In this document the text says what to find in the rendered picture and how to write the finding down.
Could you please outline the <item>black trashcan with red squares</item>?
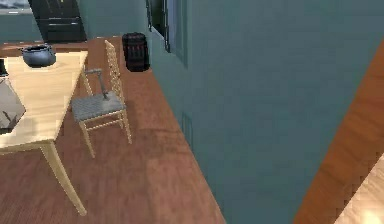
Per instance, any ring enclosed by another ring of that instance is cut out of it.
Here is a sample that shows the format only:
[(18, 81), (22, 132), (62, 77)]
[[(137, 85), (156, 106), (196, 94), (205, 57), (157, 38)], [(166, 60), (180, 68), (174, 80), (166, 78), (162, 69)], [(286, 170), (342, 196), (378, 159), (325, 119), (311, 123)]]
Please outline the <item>black trashcan with red squares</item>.
[(143, 72), (149, 69), (149, 51), (146, 36), (133, 32), (122, 36), (126, 67), (131, 72)]

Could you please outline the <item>dark framed window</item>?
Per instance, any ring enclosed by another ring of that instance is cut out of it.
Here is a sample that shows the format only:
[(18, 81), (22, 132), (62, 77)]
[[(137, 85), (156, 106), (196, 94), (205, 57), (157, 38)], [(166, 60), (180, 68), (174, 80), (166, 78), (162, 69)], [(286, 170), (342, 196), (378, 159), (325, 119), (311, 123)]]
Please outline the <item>dark framed window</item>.
[(187, 0), (145, 0), (148, 29), (163, 40), (167, 53), (188, 67)]

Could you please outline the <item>light wooden chair grey seat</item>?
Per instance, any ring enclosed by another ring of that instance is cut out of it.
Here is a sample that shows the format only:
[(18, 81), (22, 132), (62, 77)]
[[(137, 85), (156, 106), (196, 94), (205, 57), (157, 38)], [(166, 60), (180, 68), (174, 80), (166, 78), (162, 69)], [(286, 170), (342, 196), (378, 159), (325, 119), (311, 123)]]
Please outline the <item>light wooden chair grey seat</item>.
[[(92, 158), (95, 157), (89, 132), (113, 124), (118, 124), (126, 131), (128, 143), (132, 143), (132, 132), (130, 130), (127, 115), (127, 106), (123, 93), (121, 73), (118, 58), (114, 45), (108, 40), (104, 41), (109, 75), (111, 78), (111, 90), (105, 88), (102, 80), (102, 70), (100, 68), (83, 68), (81, 77), (83, 78), (88, 95), (86, 97), (75, 98), (71, 101), (71, 109), (75, 121), (79, 124), (85, 139), (86, 146)], [(94, 94), (91, 90), (88, 75), (96, 74), (101, 92)]]

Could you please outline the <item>light wooden table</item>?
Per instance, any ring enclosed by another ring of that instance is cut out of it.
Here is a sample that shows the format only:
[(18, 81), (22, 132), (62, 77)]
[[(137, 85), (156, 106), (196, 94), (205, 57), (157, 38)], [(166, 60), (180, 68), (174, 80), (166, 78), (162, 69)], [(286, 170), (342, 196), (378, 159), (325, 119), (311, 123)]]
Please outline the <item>light wooden table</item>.
[(0, 155), (39, 149), (78, 213), (87, 214), (65, 171), (55, 141), (83, 72), (86, 51), (58, 53), (56, 62), (30, 68), (22, 57), (7, 57), (5, 67), (26, 112), (10, 133), (0, 135)]

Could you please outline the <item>dark blue-grey pot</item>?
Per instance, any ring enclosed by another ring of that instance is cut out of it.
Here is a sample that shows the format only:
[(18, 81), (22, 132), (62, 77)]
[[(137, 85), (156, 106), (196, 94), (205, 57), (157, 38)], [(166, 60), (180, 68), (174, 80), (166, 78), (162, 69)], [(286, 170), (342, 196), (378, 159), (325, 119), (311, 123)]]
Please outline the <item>dark blue-grey pot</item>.
[(21, 49), (23, 61), (31, 68), (41, 68), (53, 65), (56, 55), (50, 45), (34, 45)]

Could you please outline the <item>grey angular object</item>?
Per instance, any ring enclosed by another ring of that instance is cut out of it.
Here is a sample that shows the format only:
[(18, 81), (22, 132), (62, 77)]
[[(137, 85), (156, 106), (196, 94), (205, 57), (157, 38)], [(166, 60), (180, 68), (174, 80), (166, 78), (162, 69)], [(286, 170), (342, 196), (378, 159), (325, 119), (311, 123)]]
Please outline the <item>grey angular object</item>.
[(0, 77), (0, 135), (10, 133), (26, 112), (7, 77)]

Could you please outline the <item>pale wooden furniture top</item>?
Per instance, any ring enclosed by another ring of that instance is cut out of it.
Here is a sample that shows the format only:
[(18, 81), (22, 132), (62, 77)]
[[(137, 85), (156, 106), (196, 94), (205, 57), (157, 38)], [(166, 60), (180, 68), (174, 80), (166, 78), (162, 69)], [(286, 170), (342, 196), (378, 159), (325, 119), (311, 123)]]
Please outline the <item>pale wooden furniture top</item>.
[(334, 224), (384, 224), (384, 154)]

